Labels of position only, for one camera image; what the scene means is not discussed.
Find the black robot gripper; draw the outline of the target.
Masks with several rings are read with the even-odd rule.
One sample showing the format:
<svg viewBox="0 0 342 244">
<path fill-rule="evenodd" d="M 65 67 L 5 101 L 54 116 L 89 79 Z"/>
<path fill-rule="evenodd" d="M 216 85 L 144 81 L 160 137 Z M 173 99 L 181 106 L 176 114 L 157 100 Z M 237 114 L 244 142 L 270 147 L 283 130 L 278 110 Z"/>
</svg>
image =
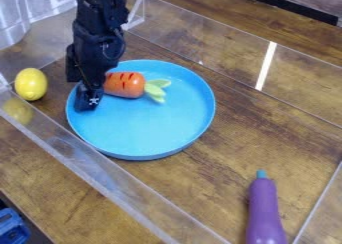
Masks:
<svg viewBox="0 0 342 244">
<path fill-rule="evenodd" d="M 95 110 L 105 94 L 106 72 L 118 66 L 126 50 L 122 29 L 91 33 L 73 23 L 74 42 L 67 47 L 66 76 L 69 82 L 82 81 L 77 87 L 74 108 L 78 112 Z"/>
</svg>

